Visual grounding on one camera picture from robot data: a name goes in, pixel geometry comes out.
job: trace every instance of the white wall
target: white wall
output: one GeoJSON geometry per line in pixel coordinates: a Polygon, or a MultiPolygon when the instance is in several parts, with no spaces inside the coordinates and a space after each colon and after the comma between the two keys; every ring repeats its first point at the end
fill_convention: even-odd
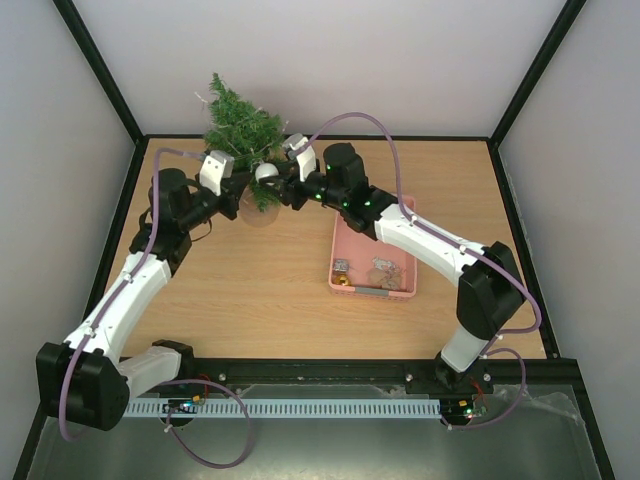
{"type": "Polygon", "coordinates": [[[640,3],[587,2],[502,148],[562,354],[640,470],[640,3]]]}
{"type": "Polygon", "coordinates": [[[39,396],[35,355],[82,318],[133,145],[51,1],[0,2],[0,478],[39,396]]]}
{"type": "MultiPolygon", "coordinates": [[[[211,73],[290,131],[361,110],[490,135],[564,0],[76,0],[145,133],[199,133],[211,73]]],[[[340,133],[378,133],[363,121],[340,133]]]]}

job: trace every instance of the gray floor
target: gray floor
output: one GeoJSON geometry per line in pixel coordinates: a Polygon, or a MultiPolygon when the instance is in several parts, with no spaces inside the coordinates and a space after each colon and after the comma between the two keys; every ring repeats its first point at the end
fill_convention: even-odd
{"type": "MultiPolygon", "coordinates": [[[[504,422],[486,430],[448,432],[434,420],[256,420],[249,459],[225,471],[189,459],[158,419],[123,419],[110,432],[77,443],[47,422],[31,479],[596,479],[600,478],[571,391],[531,388],[504,422]]],[[[499,411],[510,401],[492,397],[499,411]]],[[[182,432],[196,453],[216,462],[242,450],[246,427],[236,419],[195,419],[182,432]]]]}

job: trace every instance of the artificial pine tree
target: artificial pine tree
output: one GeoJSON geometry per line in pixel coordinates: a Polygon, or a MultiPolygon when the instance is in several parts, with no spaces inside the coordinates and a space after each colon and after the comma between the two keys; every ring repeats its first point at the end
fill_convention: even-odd
{"type": "MultiPolygon", "coordinates": [[[[282,161],[282,120],[256,108],[240,95],[226,87],[217,73],[209,86],[217,95],[209,104],[213,127],[205,133],[204,141],[209,150],[222,150],[235,157],[234,170],[255,170],[262,161],[282,161]]],[[[261,212],[279,200],[255,178],[249,183],[253,199],[261,212]]]]}

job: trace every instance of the wooden tabletop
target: wooden tabletop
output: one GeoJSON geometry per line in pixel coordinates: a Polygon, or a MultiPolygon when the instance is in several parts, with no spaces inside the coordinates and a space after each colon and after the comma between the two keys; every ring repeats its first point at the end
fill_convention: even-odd
{"type": "MultiPolygon", "coordinates": [[[[335,142],[318,141],[314,149],[335,142]]],[[[395,191],[389,146],[352,141],[372,184],[395,191]]],[[[193,139],[152,139],[111,272],[122,268],[148,208],[147,191],[157,148],[201,152],[193,139]]],[[[496,240],[515,252],[491,160],[484,142],[398,142],[403,190],[426,219],[469,240],[496,240]]],[[[165,155],[161,168],[193,178],[200,164],[165,155]]],[[[195,243],[175,277],[155,297],[123,355],[153,341],[190,344],[198,357],[304,359],[433,358],[458,325],[456,289],[426,265],[418,266],[417,294],[406,303],[333,295],[327,284],[335,213],[309,202],[300,212],[282,207],[272,225],[257,229],[240,218],[213,219],[213,232],[195,243]]],[[[194,236],[203,230],[194,232],[194,236]]],[[[525,305],[509,328],[533,323],[525,305]]],[[[538,333],[505,337],[500,346],[526,358],[544,358],[538,333]]]]}

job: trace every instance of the pink plastic container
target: pink plastic container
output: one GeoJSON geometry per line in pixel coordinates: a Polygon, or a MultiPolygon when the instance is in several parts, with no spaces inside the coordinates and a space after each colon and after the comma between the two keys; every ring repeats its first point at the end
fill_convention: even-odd
{"type": "MultiPolygon", "coordinates": [[[[404,195],[403,198],[407,207],[415,210],[415,199],[407,195],[404,195]]],[[[391,245],[371,240],[362,233],[354,232],[347,226],[340,214],[336,214],[331,263],[329,263],[329,287],[333,293],[407,301],[416,294],[417,282],[418,261],[414,256],[391,245]],[[404,274],[400,290],[385,290],[369,284],[367,272],[374,268],[374,257],[391,260],[402,268],[404,274]],[[349,262],[348,276],[353,286],[335,285],[331,282],[336,259],[344,259],[349,262]]]]}

